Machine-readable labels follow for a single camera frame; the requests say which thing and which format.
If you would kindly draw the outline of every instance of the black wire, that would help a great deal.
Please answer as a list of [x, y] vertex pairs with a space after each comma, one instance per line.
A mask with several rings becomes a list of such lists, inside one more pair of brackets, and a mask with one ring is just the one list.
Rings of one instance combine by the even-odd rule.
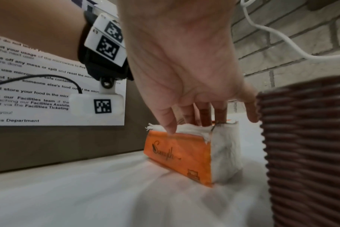
[[39, 74], [39, 75], [22, 76], [22, 77], [13, 78], [13, 79], [5, 80], [5, 81], [0, 81], [0, 85], [6, 84], [6, 83], [15, 82], [15, 81], [19, 81], [19, 80], [29, 79], [29, 78], [36, 78], [36, 77], [57, 77], [57, 78], [65, 79], [67, 81], [72, 82], [77, 87], [79, 94], [83, 93], [81, 91], [81, 87], [75, 81], [73, 81], [73, 80], [71, 80], [69, 78], [66, 78], [64, 76], [57, 76], [57, 75], [50, 75], [50, 74]]

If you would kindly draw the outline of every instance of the white cord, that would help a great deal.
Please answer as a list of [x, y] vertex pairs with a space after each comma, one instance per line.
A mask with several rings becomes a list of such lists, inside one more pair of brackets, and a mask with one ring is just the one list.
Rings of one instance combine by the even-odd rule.
[[310, 55], [308, 53], [306, 53], [305, 51], [303, 51], [297, 44], [295, 44], [295, 42], [293, 42], [288, 36], [286, 36], [285, 34], [283, 34], [282, 32], [279, 32], [273, 28], [269, 28], [266, 26], [262, 26], [259, 24], [255, 24], [250, 16], [248, 15], [247, 12], [247, 8], [248, 6], [250, 6], [252, 3], [254, 3], [256, 0], [249, 0], [247, 2], [245, 2], [245, 0], [241, 0], [241, 6], [242, 9], [244, 10], [244, 14], [246, 19], [248, 20], [248, 22], [261, 30], [264, 31], [268, 31], [272, 34], [277, 35], [278, 37], [280, 37], [281, 39], [283, 39], [286, 43], [288, 43], [299, 55], [301, 55], [303, 58], [306, 58], [308, 60], [312, 60], [312, 61], [317, 61], [317, 62], [322, 62], [322, 61], [340, 61], [340, 55], [332, 55], [332, 56], [314, 56], [314, 55]]

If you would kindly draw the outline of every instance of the wrist-mounted device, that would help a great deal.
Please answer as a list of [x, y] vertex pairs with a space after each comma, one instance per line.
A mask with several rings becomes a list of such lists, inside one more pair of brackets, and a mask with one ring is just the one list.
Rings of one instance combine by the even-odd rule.
[[124, 97], [115, 93], [116, 80], [134, 80], [127, 62], [124, 37], [114, 17], [84, 12], [85, 26], [78, 59], [88, 74], [99, 81], [98, 94], [71, 94], [70, 111], [74, 115], [108, 118], [124, 113]]

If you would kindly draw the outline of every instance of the forearm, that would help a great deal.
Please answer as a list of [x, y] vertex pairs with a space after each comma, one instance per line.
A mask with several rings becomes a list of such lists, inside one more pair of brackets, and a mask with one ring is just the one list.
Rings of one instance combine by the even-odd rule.
[[0, 1], [0, 36], [64, 58], [78, 60], [85, 24], [83, 11], [71, 1]]

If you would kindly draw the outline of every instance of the orange plastic packaging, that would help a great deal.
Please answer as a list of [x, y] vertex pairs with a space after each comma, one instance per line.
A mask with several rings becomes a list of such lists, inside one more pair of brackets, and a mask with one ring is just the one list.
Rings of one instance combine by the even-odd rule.
[[202, 136], [168, 135], [151, 130], [146, 138], [144, 154], [203, 185], [212, 187], [211, 142]]

